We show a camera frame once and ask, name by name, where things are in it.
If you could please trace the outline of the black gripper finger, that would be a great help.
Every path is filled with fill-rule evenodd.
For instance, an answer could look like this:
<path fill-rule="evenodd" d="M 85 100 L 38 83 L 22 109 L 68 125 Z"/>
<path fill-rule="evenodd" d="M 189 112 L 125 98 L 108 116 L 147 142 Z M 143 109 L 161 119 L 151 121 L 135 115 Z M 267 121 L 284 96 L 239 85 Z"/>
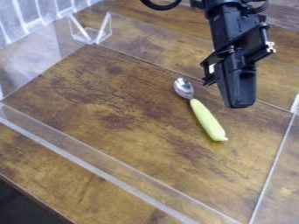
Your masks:
<path fill-rule="evenodd" d="M 215 79 L 224 105 L 239 109 L 253 105 L 256 101 L 256 65 L 245 63 L 229 55 L 215 65 Z"/>

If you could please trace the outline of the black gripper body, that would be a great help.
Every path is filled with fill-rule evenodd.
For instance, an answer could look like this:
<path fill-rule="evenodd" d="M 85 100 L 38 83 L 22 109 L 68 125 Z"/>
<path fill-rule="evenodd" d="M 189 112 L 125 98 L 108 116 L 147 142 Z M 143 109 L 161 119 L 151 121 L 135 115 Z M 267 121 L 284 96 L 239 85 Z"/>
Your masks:
<path fill-rule="evenodd" d="M 215 65 L 229 55 L 256 64 L 276 52 L 267 36 L 268 24 L 257 19 L 268 5 L 268 0 L 201 0 L 213 44 L 213 52 L 200 63 L 205 85 L 216 83 Z"/>

